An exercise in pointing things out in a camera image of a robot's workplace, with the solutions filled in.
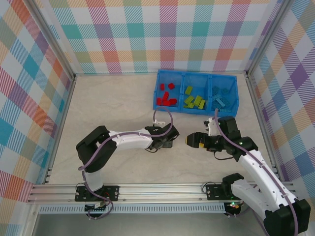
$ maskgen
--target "plaid fabric backdrop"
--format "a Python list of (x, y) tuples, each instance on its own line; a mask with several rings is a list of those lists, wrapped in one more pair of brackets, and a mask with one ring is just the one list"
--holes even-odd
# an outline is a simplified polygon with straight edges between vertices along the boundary
[(243, 71), (280, 3), (37, 0), (79, 73), (155, 72), (160, 68)]
[(253, 73), (277, 160), (315, 221), (315, 0), (296, 0)]
[(70, 79), (22, 0), (0, 0), (0, 236), (20, 230), (55, 142)]

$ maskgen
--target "red lego brick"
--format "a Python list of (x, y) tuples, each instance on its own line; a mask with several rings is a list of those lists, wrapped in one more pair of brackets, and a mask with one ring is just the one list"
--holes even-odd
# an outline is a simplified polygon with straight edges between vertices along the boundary
[(169, 92), (165, 92), (163, 96), (163, 101), (167, 101), (168, 97), (169, 97)]
[(162, 98), (160, 97), (157, 98), (157, 105), (162, 106)]
[(173, 83), (170, 83), (170, 84), (168, 85), (168, 88), (169, 88), (170, 90), (172, 90), (173, 88), (175, 88), (175, 85), (174, 85)]
[(171, 98), (170, 100), (171, 105), (176, 105), (177, 99), (176, 98)]
[(170, 101), (163, 101), (163, 106), (170, 107), (171, 102)]

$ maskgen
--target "blue plastic tray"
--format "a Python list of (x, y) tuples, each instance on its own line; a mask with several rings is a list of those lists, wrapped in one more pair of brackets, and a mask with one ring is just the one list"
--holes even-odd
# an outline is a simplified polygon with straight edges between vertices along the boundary
[[(168, 88), (169, 83), (173, 83), (175, 88), (170, 90)], [(161, 84), (165, 84), (164, 91), (160, 90)], [(196, 98), (199, 95), (205, 100), (203, 110), (198, 109), (196, 106), (193, 109), (184, 108), (184, 101), (189, 97), (189, 95), (185, 94), (188, 86), (192, 86), (191, 96)], [(166, 107), (171, 112), (214, 116), (215, 107), (220, 107), (218, 104), (224, 104), (224, 107), (219, 109), (219, 116), (235, 117), (239, 107), (236, 76), (159, 70), (153, 95), (154, 110), (158, 107), (157, 98), (163, 98), (166, 91), (169, 92), (169, 99), (177, 99), (176, 105)]]

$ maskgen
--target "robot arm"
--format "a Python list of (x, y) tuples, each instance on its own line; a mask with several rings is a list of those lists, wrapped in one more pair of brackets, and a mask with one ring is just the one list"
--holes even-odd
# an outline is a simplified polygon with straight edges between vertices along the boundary
[[(115, 151), (131, 148), (144, 148), (149, 150), (171, 148), (173, 140), (179, 135), (179, 132), (174, 126), (172, 126), (167, 134), (161, 137), (150, 137), (151, 135), (165, 133), (170, 125), (171, 124), (168, 124), (163, 128), (159, 126), (147, 126), (140, 130), (129, 131), (130, 133), (138, 134), (118, 135), (105, 143), (97, 153), (93, 162), (85, 169), (85, 178), (90, 189), (95, 192), (103, 186), (101, 169)], [(107, 130), (105, 126), (99, 126), (93, 130), (76, 146), (79, 158), (83, 164), (85, 165), (91, 159), (98, 148), (98, 144), (102, 144), (107, 138), (120, 133), (124, 132), (110, 131)]]
[[(263, 219), (266, 231), (270, 236), (293, 235), (294, 221), (292, 211), (285, 199), (285, 196), (287, 196), (297, 215), (299, 233), (306, 231), (311, 210), (307, 201), (305, 199), (298, 200), (294, 194), (284, 187), (268, 165), (265, 164), (265, 160), (252, 139), (241, 137), (233, 117), (223, 117), (218, 120), (222, 132), (232, 142), (253, 154), (262, 165), (247, 153), (233, 146), (223, 136), (209, 136), (214, 133), (212, 121), (212, 119), (205, 121), (205, 125), (209, 128), (208, 134), (196, 132), (188, 135), (186, 139), (187, 145), (193, 148), (203, 147), (211, 152), (226, 150), (250, 173), (260, 189), (260, 191), (254, 189), (240, 174), (233, 174), (223, 178), (222, 188), (225, 195), (229, 199), (232, 196), (236, 196), (248, 204)], [(280, 192), (275, 182), (262, 166), (274, 177), (278, 185), (283, 189), (284, 194)]]

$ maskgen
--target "beige floor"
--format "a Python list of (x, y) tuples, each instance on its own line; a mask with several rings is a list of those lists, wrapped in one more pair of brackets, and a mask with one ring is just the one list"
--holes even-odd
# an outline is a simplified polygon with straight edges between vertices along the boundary
[[(238, 76), (240, 107), (236, 117), (242, 136), (250, 136), (270, 163), (243, 74)], [(99, 125), (109, 130), (131, 131), (152, 125), (156, 74), (79, 77), (49, 183), (82, 181), (81, 161), (75, 146)], [(104, 183), (168, 183), (221, 181), (232, 173), (252, 180), (234, 159), (217, 161), (211, 152), (190, 148), (187, 135), (206, 132), (207, 116), (173, 113), (180, 136), (172, 149), (151, 154), (143, 149), (114, 153), (102, 169)], [(169, 121), (159, 112), (158, 120)], [(219, 153), (218, 157), (227, 154)]]

